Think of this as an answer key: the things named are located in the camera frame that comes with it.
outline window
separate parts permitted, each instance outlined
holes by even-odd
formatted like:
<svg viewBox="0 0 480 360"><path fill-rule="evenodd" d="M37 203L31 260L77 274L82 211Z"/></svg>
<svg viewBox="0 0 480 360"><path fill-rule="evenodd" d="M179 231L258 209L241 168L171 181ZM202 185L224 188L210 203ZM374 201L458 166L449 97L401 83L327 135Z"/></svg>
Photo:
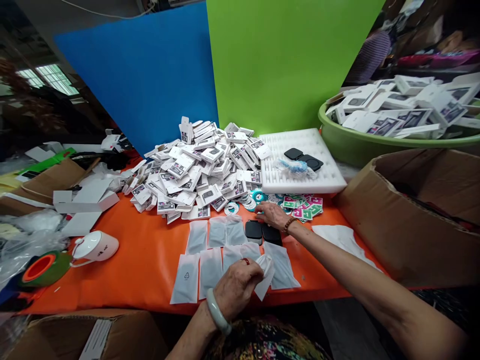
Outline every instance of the window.
<svg viewBox="0 0 480 360"><path fill-rule="evenodd" d="M77 89L71 86L72 83L58 65L53 64L38 66L36 67L36 70L42 74L48 83L59 92L62 92L68 96L79 94ZM40 78L30 69L20 70L17 73L27 79L30 85L35 88L41 88L44 86L44 83L40 80Z"/></svg>

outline blue board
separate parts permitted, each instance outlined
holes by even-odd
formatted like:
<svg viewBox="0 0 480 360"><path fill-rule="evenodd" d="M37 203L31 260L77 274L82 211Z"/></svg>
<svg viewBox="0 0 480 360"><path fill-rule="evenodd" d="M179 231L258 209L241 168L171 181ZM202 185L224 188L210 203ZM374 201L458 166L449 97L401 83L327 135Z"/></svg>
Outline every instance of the blue board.
<svg viewBox="0 0 480 360"><path fill-rule="evenodd" d="M55 41L141 155L179 138L182 116L218 124L205 2Z"/></svg>

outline pink sticker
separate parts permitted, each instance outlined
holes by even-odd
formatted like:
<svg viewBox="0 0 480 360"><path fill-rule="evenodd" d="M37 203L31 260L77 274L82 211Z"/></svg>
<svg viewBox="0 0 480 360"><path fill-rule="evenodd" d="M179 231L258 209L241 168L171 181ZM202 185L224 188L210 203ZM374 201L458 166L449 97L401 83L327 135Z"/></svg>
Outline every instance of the pink sticker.
<svg viewBox="0 0 480 360"><path fill-rule="evenodd" d="M311 197L310 198L310 203L316 204L316 205L323 205L324 204L324 199L321 197Z"/></svg>

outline orange tablecloth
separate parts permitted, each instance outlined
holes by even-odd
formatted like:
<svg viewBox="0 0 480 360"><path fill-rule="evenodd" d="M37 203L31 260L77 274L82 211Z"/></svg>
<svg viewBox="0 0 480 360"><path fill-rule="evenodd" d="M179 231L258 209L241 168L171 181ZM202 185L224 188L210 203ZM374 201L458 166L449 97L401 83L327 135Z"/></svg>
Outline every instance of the orange tablecloth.
<svg viewBox="0 0 480 360"><path fill-rule="evenodd" d="M156 215L155 211L138 213L129 201L131 196L119 196L120 202L102 214L94 229L118 239L117 253L106 261L70 268L23 313L56 314L102 307L188 315L195 312L198 304L170 305L179 257L187 246L189 221L179 219L167 225L166 219ZM311 225L349 226L329 196L325 195L323 199L324 213L305 226L309 229ZM243 206L240 206L239 214L244 222L255 218ZM212 210L212 216L225 214ZM365 249L366 256L384 270L357 235L355 239ZM249 306L277 306L350 296L293 237L285 237L283 246L301 287L270 289L263 302L253 295Z"/></svg>

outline bracelet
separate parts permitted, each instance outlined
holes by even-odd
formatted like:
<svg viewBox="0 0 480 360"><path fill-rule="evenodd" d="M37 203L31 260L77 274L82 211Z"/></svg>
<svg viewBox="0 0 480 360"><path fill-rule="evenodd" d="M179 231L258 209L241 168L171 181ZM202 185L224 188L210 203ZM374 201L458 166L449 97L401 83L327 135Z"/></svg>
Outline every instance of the bracelet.
<svg viewBox="0 0 480 360"><path fill-rule="evenodd" d="M287 235L290 235L289 234L289 226L291 223L293 223L295 220L297 220L295 217L291 217L288 219L288 221L286 222L285 226L283 227L283 232L286 233Z"/></svg>
<svg viewBox="0 0 480 360"><path fill-rule="evenodd" d="M208 304L208 309L210 310L211 317L216 327L222 332L222 334L228 336L232 332L232 325L225 320L224 315L220 311L212 288L209 288L206 291L206 303Z"/></svg>

